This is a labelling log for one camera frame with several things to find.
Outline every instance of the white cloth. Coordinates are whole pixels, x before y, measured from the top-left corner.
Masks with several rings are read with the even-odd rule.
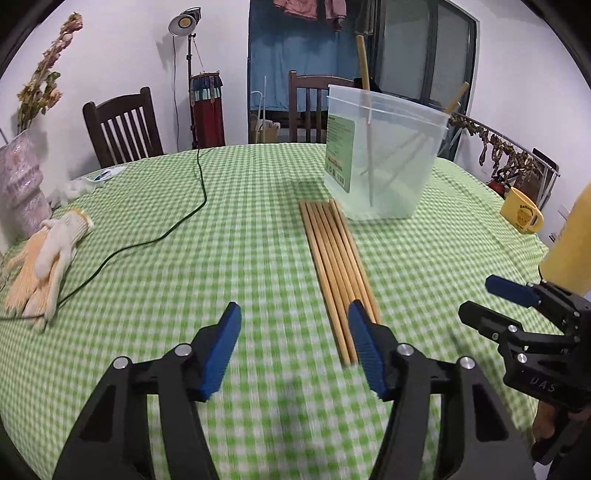
[[[65,207],[72,200],[75,200],[86,193],[92,193],[97,188],[105,186],[107,180],[112,179],[126,168],[127,165],[117,165],[115,167],[103,169],[94,179],[79,177],[70,180],[69,182],[64,183],[60,188],[51,192],[47,200],[52,209],[56,209],[60,206]]]
[[[86,193],[92,193],[104,185],[104,180],[95,181],[86,177],[80,177],[62,185],[61,188],[55,189],[51,192],[47,200],[51,208],[56,209],[59,206],[68,205],[71,200],[77,199]]]

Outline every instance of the transparent plastic bucket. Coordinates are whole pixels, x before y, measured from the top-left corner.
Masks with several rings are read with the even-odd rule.
[[[324,184],[353,219],[407,218],[449,115],[383,93],[330,86]]]

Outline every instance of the green label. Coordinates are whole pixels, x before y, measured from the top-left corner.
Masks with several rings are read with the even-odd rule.
[[[329,115],[326,131],[326,159],[324,170],[349,193],[351,164],[353,163],[353,139],[355,122],[347,118]]]

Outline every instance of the yellow bottle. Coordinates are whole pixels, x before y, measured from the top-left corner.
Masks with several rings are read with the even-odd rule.
[[[559,239],[542,260],[540,274],[581,296],[591,290],[591,183],[574,203]]]

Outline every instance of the window frame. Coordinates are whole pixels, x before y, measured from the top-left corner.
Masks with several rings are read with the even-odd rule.
[[[381,77],[381,59],[384,54],[384,34],[386,26],[386,2],[391,0],[376,0],[376,18],[374,25],[374,34],[368,38],[369,47],[369,69],[370,75],[374,77],[377,84],[379,84]],[[412,102],[417,102],[431,108],[437,108],[431,103],[430,95],[433,87],[433,76],[435,72],[435,57],[437,53],[437,32],[439,29],[439,5],[442,4],[445,8],[453,11],[456,15],[466,20],[468,24],[468,50],[466,55],[466,70],[464,81],[470,84],[470,88],[462,97],[460,113],[466,114],[468,104],[470,102],[470,95],[472,93],[472,82],[476,69],[476,31],[477,22],[470,15],[463,12],[457,6],[447,2],[446,0],[426,0],[429,8],[429,26],[427,36],[427,55],[425,59],[425,69],[423,76],[423,85],[421,87],[421,97],[417,100],[408,98],[404,95],[397,95],[406,98]]]

